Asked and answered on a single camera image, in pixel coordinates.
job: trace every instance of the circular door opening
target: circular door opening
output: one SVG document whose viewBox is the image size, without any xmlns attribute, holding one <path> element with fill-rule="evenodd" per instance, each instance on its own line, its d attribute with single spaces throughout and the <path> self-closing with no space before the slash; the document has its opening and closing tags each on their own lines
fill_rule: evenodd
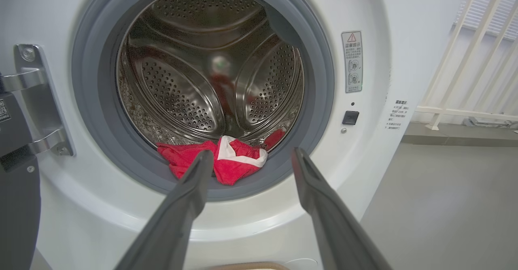
<svg viewBox="0 0 518 270">
<path fill-rule="evenodd" d="M 72 83 L 92 138 L 124 173 L 167 193 L 177 183 L 157 142 L 237 137 L 268 161 L 207 198 L 257 194 L 311 153 L 331 114 L 329 43 L 305 0 L 92 0 L 72 51 Z M 269 146 L 274 132 L 281 137 Z"/>
<path fill-rule="evenodd" d="M 300 113 L 304 68 L 256 0 L 155 0 L 122 41 L 117 90 L 151 146 L 230 135 L 271 152 Z"/>
</svg>

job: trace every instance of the white washing machine front panel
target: white washing machine front panel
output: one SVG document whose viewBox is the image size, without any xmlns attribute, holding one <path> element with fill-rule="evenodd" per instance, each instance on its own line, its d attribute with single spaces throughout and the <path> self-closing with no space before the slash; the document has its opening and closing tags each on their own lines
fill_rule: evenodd
<svg viewBox="0 0 518 270">
<path fill-rule="evenodd" d="M 0 23 L 2 72 L 14 71 L 13 45 L 43 47 L 76 150 L 74 157 L 38 156 L 42 214 L 37 247 L 54 270 L 113 268 L 163 200 L 163 194 L 130 178 L 105 156 L 78 111 L 71 53 L 88 2 L 0 0 L 0 14 L 7 19 Z M 311 158 L 360 219 L 438 64 L 461 0 L 307 2 L 325 30 L 335 71 L 331 117 Z M 363 41 L 363 90 L 346 94 L 342 33 L 355 30 L 361 30 Z M 399 130 L 387 129 L 398 101 L 407 102 L 408 116 Z M 359 111 L 359 119 L 342 133 L 347 110 Z M 300 258 L 320 263 L 311 220 L 289 176 L 248 198 L 207 203 L 193 225 L 185 268 Z M 296 267 L 321 268 L 310 262 Z"/>
</svg>

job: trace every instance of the qr code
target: qr code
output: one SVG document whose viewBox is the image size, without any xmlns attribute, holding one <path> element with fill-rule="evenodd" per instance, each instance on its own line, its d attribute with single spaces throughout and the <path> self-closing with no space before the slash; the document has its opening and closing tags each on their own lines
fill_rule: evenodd
<svg viewBox="0 0 518 270">
<path fill-rule="evenodd" d="M 7 111 L 4 100 L 0 99 L 0 122 L 9 119 L 11 119 L 11 115 L 9 115 L 9 111 Z"/>
</svg>

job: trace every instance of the red and white cloth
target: red and white cloth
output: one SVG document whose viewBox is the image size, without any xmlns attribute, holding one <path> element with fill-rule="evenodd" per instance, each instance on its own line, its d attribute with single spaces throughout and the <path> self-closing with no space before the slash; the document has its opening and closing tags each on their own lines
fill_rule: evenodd
<svg viewBox="0 0 518 270">
<path fill-rule="evenodd" d="M 214 172 L 223 185 L 234 185 L 237 180 L 257 172 L 266 163 L 268 153 L 239 141 L 222 136 L 218 144 L 206 141 L 199 145 L 172 146 L 157 143 L 158 152 L 169 161 L 172 173 L 180 179 L 199 152 L 211 150 L 214 154 Z"/>
</svg>

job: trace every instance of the washing machine drum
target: washing machine drum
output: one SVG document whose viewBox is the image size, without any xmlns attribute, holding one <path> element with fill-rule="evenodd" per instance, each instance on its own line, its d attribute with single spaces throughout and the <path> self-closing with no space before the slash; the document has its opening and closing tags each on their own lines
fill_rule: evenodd
<svg viewBox="0 0 518 270">
<path fill-rule="evenodd" d="M 272 150 L 264 140 L 288 134 L 303 102 L 300 52 L 256 0 L 156 0 L 118 59 L 120 102 L 152 146 L 230 135 Z"/>
</svg>

